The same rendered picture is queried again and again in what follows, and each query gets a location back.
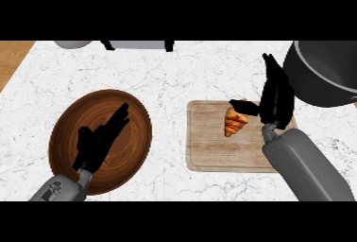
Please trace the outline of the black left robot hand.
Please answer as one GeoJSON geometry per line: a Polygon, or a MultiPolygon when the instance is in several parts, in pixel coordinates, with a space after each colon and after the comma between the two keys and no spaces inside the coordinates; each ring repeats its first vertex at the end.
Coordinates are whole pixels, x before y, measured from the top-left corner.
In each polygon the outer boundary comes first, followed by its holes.
{"type": "Polygon", "coordinates": [[[89,173],[97,171],[106,159],[115,138],[128,122],[128,104],[123,103],[104,125],[100,125],[95,130],[89,130],[88,127],[78,129],[78,154],[72,164],[75,170],[85,169],[89,173]]]}

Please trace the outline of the brown wooden bowl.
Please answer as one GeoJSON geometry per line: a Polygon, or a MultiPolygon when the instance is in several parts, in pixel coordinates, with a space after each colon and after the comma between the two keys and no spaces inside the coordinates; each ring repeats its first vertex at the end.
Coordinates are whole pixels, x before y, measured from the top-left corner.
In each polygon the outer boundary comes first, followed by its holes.
{"type": "Polygon", "coordinates": [[[135,175],[150,140],[150,118],[137,98],[119,90],[95,91],[70,104],[54,125],[51,172],[78,180],[78,169],[94,168],[88,194],[104,194],[135,175]]]}

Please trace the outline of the pale wooden cutting board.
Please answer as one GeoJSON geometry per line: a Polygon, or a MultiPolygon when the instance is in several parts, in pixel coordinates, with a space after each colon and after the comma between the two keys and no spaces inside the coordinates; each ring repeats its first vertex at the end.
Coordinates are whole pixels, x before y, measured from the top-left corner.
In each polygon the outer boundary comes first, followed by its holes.
{"type": "Polygon", "coordinates": [[[227,101],[193,100],[187,105],[187,167],[200,172],[274,173],[262,153],[258,116],[230,137],[224,136],[227,101]]]}

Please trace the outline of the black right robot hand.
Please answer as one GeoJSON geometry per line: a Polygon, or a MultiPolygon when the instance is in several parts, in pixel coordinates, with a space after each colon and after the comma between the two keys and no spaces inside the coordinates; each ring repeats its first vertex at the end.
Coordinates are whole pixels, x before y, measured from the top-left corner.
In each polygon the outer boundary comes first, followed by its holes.
{"type": "Polygon", "coordinates": [[[262,54],[266,68],[266,81],[259,104],[231,99],[234,111],[261,117],[261,123],[271,124],[283,130],[293,116],[293,87],[283,68],[269,54],[262,54]]]}

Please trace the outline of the dark grey pot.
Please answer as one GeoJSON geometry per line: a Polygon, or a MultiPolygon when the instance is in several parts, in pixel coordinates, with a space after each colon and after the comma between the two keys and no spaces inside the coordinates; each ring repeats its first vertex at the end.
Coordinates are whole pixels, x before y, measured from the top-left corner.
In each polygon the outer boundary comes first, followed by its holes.
{"type": "Polygon", "coordinates": [[[294,96],[309,105],[357,102],[357,41],[293,41],[283,70],[294,96]]]}

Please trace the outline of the golden brown croissant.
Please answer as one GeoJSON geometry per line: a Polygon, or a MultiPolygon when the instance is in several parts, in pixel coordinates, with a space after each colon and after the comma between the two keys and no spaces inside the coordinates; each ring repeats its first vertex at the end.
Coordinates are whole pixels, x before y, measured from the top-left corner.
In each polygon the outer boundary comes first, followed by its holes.
{"type": "Polygon", "coordinates": [[[234,107],[225,110],[224,115],[224,136],[230,137],[247,124],[247,115],[235,112],[234,107]]]}

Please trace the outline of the grey appliance with black legs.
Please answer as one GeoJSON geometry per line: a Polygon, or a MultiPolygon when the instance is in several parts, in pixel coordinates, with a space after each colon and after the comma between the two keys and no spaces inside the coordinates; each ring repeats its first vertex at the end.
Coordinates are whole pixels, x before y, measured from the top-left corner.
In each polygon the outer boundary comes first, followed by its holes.
{"type": "Polygon", "coordinates": [[[107,50],[125,49],[163,49],[172,51],[174,41],[101,41],[107,50]]]}

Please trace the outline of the pale grey round object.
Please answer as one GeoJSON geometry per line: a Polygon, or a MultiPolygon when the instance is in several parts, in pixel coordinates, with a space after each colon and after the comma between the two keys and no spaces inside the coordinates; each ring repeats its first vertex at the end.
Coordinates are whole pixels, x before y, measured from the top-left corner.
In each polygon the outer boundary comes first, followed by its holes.
{"type": "Polygon", "coordinates": [[[89,41],[56,41],[56,45],[63,49],[78,49],[89,44],[89,41]]]}

